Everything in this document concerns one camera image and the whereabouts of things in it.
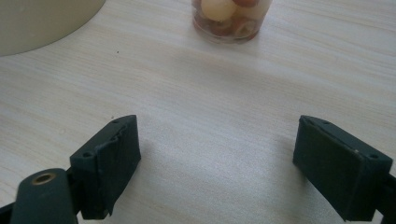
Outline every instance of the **screw hole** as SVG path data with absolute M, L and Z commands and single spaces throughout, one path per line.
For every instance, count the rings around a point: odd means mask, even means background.
M 46 173 L 43 175 L 39 175 L 38 177 L 33 179 L 32 184 L 33 185 L 46 184 L 46 183 L 50 182 L 51 180 L 53 180 L 55 178 L 55 176 L 56 176 L 56 174 L 54 174 L 54 173 Z
M 89 157 L 92 157 L 93 155 L 92 155 L 92 153 L 91 152 L 84 152 L 84 154 L 82 154 L 82 157 L 84 157 L 84 158 L 89 158 Z

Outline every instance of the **glass jar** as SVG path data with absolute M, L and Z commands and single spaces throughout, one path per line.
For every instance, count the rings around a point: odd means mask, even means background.
M 243 43 L 259 32 L 272 0 L 191 0 L 193 25 L 215 43 Z

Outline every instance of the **light wood grain surface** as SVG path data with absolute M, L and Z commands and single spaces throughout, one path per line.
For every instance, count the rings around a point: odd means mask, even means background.
M 394 0 L 274 0 L 256 38 L 214 45 L 189 0 L 107 0 L 66 38 L 0 58 L 0 206 L 136 114 L 136 173 L 112 217 L 80 223 L 344 223 L 291 162 L 298 118 L 396 159 L 395 12 Z

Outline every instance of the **round food item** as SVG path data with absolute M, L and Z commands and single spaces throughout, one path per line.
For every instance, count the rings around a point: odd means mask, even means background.
M 261 0 L 233 0 L 239 7 L 255 7 Z
M 253 20 L 262 20 L 271 5 L 272 0 L 260 0 L 255 7 L 238 7 L 235 14 Z
M 202 0 L 201 9 L 212 21 L 227 21 L 236 11 L 233 0 Z
M 210 32 L 212 35 L 216 36 L 226 36 L 233 32 L 233 22 L 231 20 L 227 21 L 214 21 L 210 27 Z
M 247 37 L 254 34 L 256 21 L 246 17 L 239 17 L 233 21 L 233 35 L 237 38 Z

